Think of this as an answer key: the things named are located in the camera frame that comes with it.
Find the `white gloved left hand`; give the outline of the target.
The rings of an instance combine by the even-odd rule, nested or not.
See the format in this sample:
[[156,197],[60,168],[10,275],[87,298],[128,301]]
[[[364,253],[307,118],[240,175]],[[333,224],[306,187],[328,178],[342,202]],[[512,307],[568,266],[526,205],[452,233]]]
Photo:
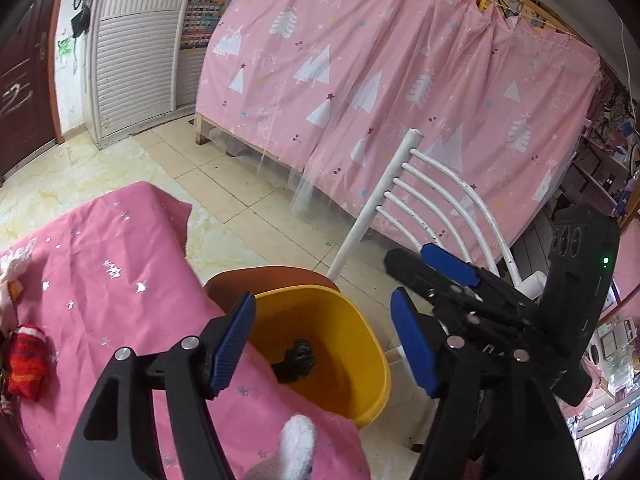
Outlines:
[[243,480],[305,480],[311,477],[317,434],[314,423],[296,414],[283,426],[277,451],[250,468]]

